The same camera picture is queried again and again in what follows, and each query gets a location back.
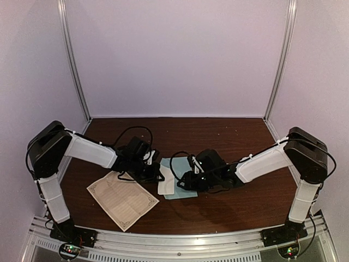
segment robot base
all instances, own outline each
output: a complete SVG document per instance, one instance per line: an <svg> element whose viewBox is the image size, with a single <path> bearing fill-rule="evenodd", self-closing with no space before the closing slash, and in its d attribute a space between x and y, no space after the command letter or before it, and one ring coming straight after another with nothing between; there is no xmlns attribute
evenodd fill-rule
<svg viewBox="0 0 349 262"><path fill-rule="evenodd" d="M95 230L78 228L75 226L73 226L72 230L71 227L68 228L69 230L64 230L64 228L58 228L55 224L53 224L52 230L50 232L50 237L60 241L72 243L74 246L78 247L94 247L97 236L97 232Z"/></svg>
<svg viewBox="0 0 349 262"><path fill-rule="evenodd" d="M291 227L287 222L277 228L269 228L262 230L262 240L265 247L273 245L281 245L287 242L292 242L308 235L304 223L298 224L296 227Z"/></svg>

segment robotic arm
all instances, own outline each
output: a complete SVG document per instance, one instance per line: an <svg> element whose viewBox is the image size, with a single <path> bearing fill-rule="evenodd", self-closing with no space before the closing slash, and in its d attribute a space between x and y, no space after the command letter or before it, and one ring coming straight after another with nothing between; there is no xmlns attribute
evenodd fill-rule
<svg viewBox="0 0 349 262"><path fill-rule="evenodd" d="M298 127L274 146L233 164L226 164L215 150L204 150L188 158L192 171L177 182L186 190L206 191L216 185L225 188L243 186L272 171L294 166L300 183L285 225L262 231L264 246L280 245L307 236L304 221L320 187L327 179L327 147L319 139ZM285 258L295 254L287 252Z"/></svg>
<svg viewBox="0 0 349 262"><path fill-rule="evenodd" d="M38 185L41 199L48 206L54 221L50 236L80 246L93 247L96 232L74 226L58 181L58 166L63 157L74 157L117 172L128 172L136 181L158 182L164 177L159 163L153 161L159 151L133 137L122 147L105 145L72 132L53 121L28 144L27 156Z"/></svg>

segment white paper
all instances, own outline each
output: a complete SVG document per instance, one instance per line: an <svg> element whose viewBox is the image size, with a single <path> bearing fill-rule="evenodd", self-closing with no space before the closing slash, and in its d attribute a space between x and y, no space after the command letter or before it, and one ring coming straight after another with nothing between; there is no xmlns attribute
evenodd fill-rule
<svg viewBox="0 0 349 262"><path fill-rule="evenodd" d="M175 193L175 177L171 169L160 165L160 172L165 178L165 181L158 183L158 194L159 195L173 195Z"/></svg>
<svg viewBox="0 0 349 262"><path fill-rule="evenodd" d="M110 172L92 183L87 190L108 216L125 232L151 210L159 200L137 182L119 180L118 174L118 172ZM132 179L128 174L124 174L123 177Z"/></svg>

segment light blue paper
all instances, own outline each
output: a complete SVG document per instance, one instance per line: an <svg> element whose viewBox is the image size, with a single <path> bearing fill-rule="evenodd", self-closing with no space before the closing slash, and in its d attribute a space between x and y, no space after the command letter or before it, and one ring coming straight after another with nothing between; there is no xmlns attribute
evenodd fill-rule
<svg viewBox="0 0 349 262"><path fill-rule="evenodd" d="M160 162L161 165L170 168L170 159L163 158ZM190 171L191 167L188 163L186 157L175 157L172 160L172 167L176 172L176 175L181 178L185 172ZM173 195L164 195L165 199L180 199L180 198L195 198L197 197L197 191L187 191L180 187L177 187L177 180L174 183L174 194Z"/></svg>

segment white back wall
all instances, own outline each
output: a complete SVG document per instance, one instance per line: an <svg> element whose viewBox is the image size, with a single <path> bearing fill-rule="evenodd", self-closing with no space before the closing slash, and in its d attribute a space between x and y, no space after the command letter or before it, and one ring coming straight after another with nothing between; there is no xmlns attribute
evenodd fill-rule
<svg viewBox="0 0 349 262"><path fill-rule="evenodd" d="M0 261L18 261L43 204L25 167L28 142L52 120L82 131L55 0L0 1Z"/></svg>
<svg viewBox="0 0 349 262"><path fill-rule="evenodd" d="M264 115L287 0L67 1L92 116Z"/></svg>
<svg viewBox="0 0 349 262"><path fill-rule="evenodd" d="M348 13L345 0L298 1L292 46L271 116L280 136L299 126L324 141L338 162L318 207L329 224L340 261L348 261L349 243Z"/></svg>

